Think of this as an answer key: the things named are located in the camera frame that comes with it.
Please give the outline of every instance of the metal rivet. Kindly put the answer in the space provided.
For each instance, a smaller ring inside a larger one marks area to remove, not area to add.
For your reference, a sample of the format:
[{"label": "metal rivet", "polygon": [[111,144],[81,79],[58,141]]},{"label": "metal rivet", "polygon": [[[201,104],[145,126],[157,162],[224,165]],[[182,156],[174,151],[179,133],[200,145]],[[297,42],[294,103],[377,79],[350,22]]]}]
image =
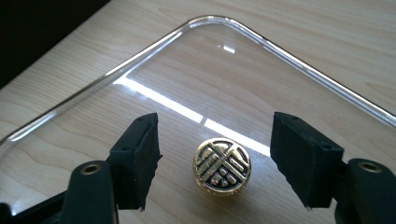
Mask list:
[{"label": "metal rivet", "polygon": [[358,163],[359,167],[367,172],[371,173],[381,173],[382,169],[378,165],[368,162],[368,161],[361,161]]},{"label": "metal rivet", "polygon": [[102,169],[101,165],[92,163],[92,164],[88,164],[88,165],[84,166],[81,169],[81,174],[82,175],[93,175],[96,172],[100,171],[101,169]]}]

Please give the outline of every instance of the gold metal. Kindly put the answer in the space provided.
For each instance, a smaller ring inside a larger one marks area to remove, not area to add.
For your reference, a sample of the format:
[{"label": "gold metal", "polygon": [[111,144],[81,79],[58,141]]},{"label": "gold metal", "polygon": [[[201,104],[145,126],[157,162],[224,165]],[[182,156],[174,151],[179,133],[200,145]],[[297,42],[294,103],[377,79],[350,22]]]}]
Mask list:
[{"label": "gold metal", "polygon": [[381,173],[382,169],[381,167],[377,166],[374,163],[368,162],[368,161],[361,161],[358,163],[359,167],[367,172],[371,173]]},{"label": "gold metal", "polygon": [[197,148],[192,169],[199,186],[212,194],[226,196],[248,183],[251,163],[239,144],[227,138],[212,138]]},{"label": "gold metal", "polygon": [[102,166],[100,164],[92,163],[86,165],[84,168],[81,169],[82,175],[93,175],[96,172],[100,171]]}]

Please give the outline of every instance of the clear acrylic tray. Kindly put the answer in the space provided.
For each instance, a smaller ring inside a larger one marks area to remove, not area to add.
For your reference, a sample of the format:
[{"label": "clear acrylic tray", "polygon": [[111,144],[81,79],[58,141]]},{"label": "clear acrylic tray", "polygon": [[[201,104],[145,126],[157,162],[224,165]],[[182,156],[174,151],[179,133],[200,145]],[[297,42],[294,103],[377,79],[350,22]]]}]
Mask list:
[{"label": "clear acrylic tray", "polygon": [[[134,119],[157,112],[163,158],[146,210],[120,211],[120,223],[334,223],[335,203],[304,208],[269,157],[275,111],[344,147],[344,161],[396,171],[392,114],[240,22],[204,16],[4,139],[0,200],[17,214],[66,190],[73,169],[105,160]],[[250,156],[250,180],[234,196],[210,195],[195,182],[195,150],[214,137],[233,139]]]}]

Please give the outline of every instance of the dark background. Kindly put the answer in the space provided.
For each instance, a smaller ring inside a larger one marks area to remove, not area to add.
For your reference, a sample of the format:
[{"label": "dark background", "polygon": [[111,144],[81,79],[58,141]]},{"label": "dark background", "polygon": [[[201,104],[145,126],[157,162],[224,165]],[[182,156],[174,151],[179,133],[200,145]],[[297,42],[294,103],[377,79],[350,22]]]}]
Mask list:
[{"label": "dark background", "polygon": [[110,0],[1,0],[0,89]]}]

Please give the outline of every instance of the transparent plastic sheet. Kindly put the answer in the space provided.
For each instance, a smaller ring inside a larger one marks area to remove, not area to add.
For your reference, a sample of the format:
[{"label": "transparent plastic sheet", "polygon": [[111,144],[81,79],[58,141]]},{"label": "transparent plastic sheet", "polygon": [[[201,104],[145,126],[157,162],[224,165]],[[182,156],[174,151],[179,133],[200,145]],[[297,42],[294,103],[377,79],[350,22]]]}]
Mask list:
[{"label": "transparent plastic sheet", "polygon": [[[65,190],[74,168],[105,160],[134,119],[157,112],[163,158],[147,208],[120,212],[121,223],[332,223],[334,203],[307,211],[268,157],[275,111],[329,136],[346,149],[345,161],[360,157],[396,170],[393,115],[238,21],[207,16],[4,139],[0,199],[19,213]],[[213,137],[233,139],[251,158],[249,183],[233,197],[214,197],[195,183],[195,149]]]}]

